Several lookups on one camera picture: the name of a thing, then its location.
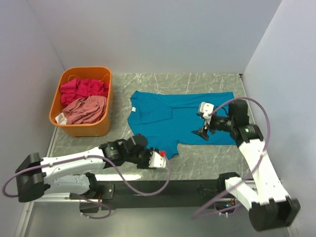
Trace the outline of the blue t shirt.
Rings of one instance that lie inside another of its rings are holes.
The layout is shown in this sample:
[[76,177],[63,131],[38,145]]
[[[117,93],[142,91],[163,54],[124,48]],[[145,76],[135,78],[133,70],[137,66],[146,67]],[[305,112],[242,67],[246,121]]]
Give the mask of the blue t shirt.
[[232,92],[203,94],[154,94],[135,91],[128,124],[134,134],[148,140],[148,148],[166,152],[168,159],[178,154],[179,143],[187,145],[235,145],[230,134],[217,131],[206,141],[192,133],[203,126],[198,108],[201,102],[218,107],[234,97]]

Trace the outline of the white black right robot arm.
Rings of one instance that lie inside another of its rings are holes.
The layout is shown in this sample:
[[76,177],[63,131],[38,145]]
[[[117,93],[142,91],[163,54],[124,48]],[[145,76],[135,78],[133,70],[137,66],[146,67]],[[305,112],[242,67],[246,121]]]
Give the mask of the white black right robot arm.
[[249,100],[247,97],[233,98],[219,107],[202,102],[197,114],[204,119],[204,124],[194,133],[208,140],[209,132],[228,132],[248,164],[250,173],[247,178],[253,179],[256,190],[235,174],[221,174],[217,184],[218,195],[196,211],[193,218],[205,217],[204,210],[231,194],[247,209],[250,223],[256,231],[289,227],[301,206],[298,199],[290,197],[276,174],[267,153],[269,136],[263,137],[259,126],[249,122]]

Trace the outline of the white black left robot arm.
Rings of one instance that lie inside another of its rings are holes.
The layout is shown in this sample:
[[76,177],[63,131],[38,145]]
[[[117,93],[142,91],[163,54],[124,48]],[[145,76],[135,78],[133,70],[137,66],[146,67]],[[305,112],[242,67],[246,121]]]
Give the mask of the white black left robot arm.
[[100,186],[90,170],[119,167],[128,162],[137,168],[156,168],[160,155],[147,148],[148,141],[137,134],[129,139],[107,142],[90,150],[59,157],[28,155],[16,169],[19,202],[30,202],[47,194],[75,193],[97,196]]

